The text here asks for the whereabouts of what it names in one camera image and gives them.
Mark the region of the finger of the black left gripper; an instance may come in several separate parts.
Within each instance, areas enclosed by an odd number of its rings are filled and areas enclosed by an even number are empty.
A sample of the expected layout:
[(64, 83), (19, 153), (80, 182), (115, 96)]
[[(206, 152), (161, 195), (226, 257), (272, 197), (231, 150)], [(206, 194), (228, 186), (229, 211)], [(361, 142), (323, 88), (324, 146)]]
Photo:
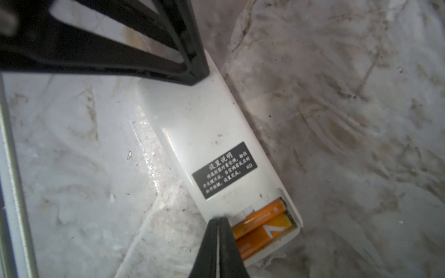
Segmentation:
[(1, 70), (116, 75), (110, 68), (123, 61), (127, 45), (61, 22), (52, 6), (52, 1), (1, 2)]
[(113, 74), (183, 85), (194, 85), (209, 76), (209, 66), (190, 1), (154, 1), (155, 10), (141, 1), (80, 3), (178, 51), (183, 59), (178, 63), (124, 46), (121, 50), (123, 61), (110, 68)]

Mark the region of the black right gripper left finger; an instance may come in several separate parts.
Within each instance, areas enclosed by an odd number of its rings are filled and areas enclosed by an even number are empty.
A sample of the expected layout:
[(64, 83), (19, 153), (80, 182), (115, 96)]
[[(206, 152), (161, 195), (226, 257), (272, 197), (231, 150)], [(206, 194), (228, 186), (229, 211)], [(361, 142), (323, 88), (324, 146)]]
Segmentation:
[(217, 274), (219, 219), (209, 221), (189, 278), (215, 278)]

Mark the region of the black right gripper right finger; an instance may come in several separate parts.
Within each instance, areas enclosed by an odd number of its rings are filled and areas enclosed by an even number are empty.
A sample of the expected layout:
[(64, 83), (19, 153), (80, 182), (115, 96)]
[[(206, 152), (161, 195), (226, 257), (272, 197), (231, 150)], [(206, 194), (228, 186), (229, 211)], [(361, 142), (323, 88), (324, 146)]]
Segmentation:
[(217, 219), (219, 275), (221, 278), (250, 278), (239, 252), (228, 218)]

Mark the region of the orange battery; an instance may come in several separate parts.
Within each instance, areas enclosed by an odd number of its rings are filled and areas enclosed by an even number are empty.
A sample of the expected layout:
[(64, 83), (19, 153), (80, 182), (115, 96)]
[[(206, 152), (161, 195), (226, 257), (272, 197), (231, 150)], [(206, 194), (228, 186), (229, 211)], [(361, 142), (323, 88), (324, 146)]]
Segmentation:
[(247, 235), (285, 211), (286, 205), (284, 201), (278, 198), (260, 210), (252, 212), (243, 221), (232, 227), (235, 240)]
[(236, 241), (241, 258), (246, 260), (256, 254), (291, 227), (291, 220), (285, 213), (282, 213), (247, 233)]

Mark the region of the white red remote control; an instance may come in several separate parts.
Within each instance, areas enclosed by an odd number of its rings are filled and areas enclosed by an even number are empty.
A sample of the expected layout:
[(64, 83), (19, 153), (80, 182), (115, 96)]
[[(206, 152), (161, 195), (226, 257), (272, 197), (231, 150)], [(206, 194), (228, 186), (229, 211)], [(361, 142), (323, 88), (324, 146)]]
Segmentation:
[(301, 216), (211, 57), (209, 76), (192, 86), (141, 80), (141, 109), (205, 221), (238, 224), (282, 199), (293, 226), (250, 256), (250, 266), (295, 238)]

